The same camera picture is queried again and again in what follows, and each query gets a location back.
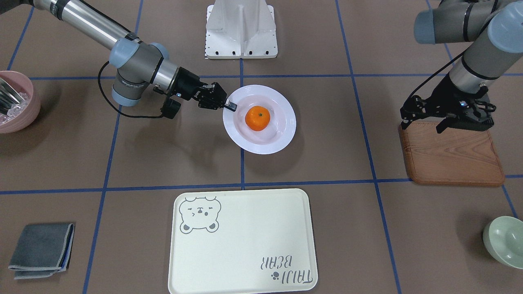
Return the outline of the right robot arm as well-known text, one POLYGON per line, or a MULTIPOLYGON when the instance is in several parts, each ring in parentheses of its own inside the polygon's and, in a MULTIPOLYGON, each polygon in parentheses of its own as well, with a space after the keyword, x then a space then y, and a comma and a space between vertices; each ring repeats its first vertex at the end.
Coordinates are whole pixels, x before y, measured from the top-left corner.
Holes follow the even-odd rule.
POLYGON ((204 109, 237 109, 219 83, 202 82, 198 75, 172 63, 164 46, 143 42, 83 0, 2 0, 1 13, 20 5, 47 11, 109 49, 108 64, 116 68, 112 98, 123 107, 135 106, 146 88, 153 85, 155 92, 165 96, 159 118, 176 116, 181 107, 176 98, 194 99, 204 109))

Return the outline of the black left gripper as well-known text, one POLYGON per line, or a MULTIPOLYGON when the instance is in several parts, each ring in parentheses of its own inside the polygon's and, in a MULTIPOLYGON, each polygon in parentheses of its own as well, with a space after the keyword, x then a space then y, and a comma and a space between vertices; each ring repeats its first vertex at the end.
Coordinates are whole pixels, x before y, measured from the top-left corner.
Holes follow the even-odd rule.
POLYGON ((413 121, 434 117, 442 118, 436 126, 437 134, 447 128, 486 131, 494 126, 492 113, 496 110, 488 91, 486 85, 481 85, 476 93, 463 92, 445 76, 428 98, 407 98, 400 108, 400 128, 406 130, 413 121))

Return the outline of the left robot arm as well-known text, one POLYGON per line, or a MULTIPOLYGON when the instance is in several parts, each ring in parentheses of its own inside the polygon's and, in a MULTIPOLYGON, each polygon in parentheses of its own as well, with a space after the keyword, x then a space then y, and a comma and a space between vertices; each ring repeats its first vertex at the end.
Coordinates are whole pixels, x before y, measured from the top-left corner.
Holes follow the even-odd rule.
POLYGON ((413 35, 420 44, 468 42, 449 64, 452 69, 428 98, 411 93, 400 108, 401 129, 414 121, 441 118, 437 133, 448 128, 486 131, 494 125, 489 87, 522 58, 521 0, 442 0, 420 12, 413 35))

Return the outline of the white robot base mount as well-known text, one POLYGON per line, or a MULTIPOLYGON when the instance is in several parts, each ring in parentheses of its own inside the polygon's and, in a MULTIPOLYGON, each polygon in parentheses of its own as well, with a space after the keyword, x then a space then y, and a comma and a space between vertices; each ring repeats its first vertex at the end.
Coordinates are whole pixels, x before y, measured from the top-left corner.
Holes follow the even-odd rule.
POLYGON ((205 57, 276 58, 274 12, 265 0, 216 0, 206 12, 205 57))

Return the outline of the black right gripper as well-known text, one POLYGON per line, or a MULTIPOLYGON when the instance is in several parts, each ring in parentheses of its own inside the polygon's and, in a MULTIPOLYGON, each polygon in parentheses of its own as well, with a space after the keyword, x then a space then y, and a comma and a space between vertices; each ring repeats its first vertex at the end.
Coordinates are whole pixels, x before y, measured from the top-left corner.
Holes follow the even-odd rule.
POLYGON ((237 111, 237 104, 227 101, 227 93, 218 82, 207 84, 188 69, 178 67, 174 77, 174 96, 185 100, 194 99, 200 108, 237 111))

